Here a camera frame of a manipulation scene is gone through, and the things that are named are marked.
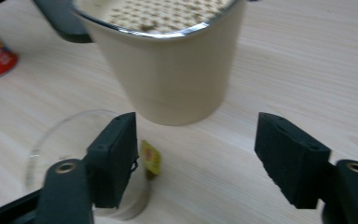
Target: cup rim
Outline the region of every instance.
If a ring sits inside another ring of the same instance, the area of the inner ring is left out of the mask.
[[[94,18],[94,17],[88,15],[85,11],[81,10],[77,5],[79,0],[72,1],[72,10],[77,16],[79,16],[87,21],[95,22],[105,28],[119,31],[123,34],[135,35],[135,36],[141,36],[141,37],[150,37],[150,38],[156,38],[156,39],[168,39],[168,38],[176,38],[176,37],[184,37],[187,35],[192,35],[198,31],[201,31],[201,30],[204,30],[204,29],[210,27],[211,25],[220,21],[240,1],[245,1],[245,0],[231,0],[229,2],[229,4],[227,4],[227,6],[225,6],[220,11],[220,13],[216,14],[214,17],[210,18],[208,21],[203,21],[196,25],[186,27],[185,29],[182,29],[182,30],[177,30],[177,31],[172,31],[172,32],[167,32],[167,33],[148,33],[148,32],[136,31],[136,30],[131,30],[128,28],[120,27],[120,26],[114,25],[114,24],[106,22],[106,21],[101,21],[97,18]]]

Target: cup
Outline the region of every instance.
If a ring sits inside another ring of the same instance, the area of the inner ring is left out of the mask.
[[[62,120],[35,144],[26,170],[27,193],[41,189],[47,169],[58,161],[82,160],[88,146],[117,114],[108,110],[89,110]],[[132,172],[118,208],[94,208],[97,217],[126,220],[140,214],[148,201],[150,185],[143,163]]]
[[[125,0],[73,2],[136,112],[162,125],[196,122],[221,105],[245,3],[231,0],[210,19],[180,30],[143,32],[109,22],[112,8]]]

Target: clear glass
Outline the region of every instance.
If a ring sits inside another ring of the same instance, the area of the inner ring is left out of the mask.
[[[90,110],[64,119],[35,144],[25,177],[25,189],[33,192],[43,187],[47,169],[58,161],[83,159],[87,147],[118,114],[108,110]],[[114,219],[130,219],[143,211],[150,191],[145,168],[141,162],[132,173],[118,209],[94,208],[94,215]]]

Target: yellow tag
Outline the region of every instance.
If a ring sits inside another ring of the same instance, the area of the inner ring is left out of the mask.
[[[158,150],[148,144],[145,140],[142,140],[141,155],[145,168],[153,173],[153,175],[158,175],[159,165],[161,163],[161,156]]]

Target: table surface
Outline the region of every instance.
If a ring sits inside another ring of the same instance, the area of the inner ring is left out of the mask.
[[[128,223],[321,223],[296,210],[254,153],[258,112],[291,120],[358,160],[358,1],[248,4],[227,97],[207,119],[167,127],[138,116],[162,154],[150,202]],[[0,77],[0,206],[24,195],[30,150],[75,113],[133,108],[95,44],[60,39],[32,1],[0,4],[0,37],[20,55]],[[121,223],[97,218],[97,223]]]

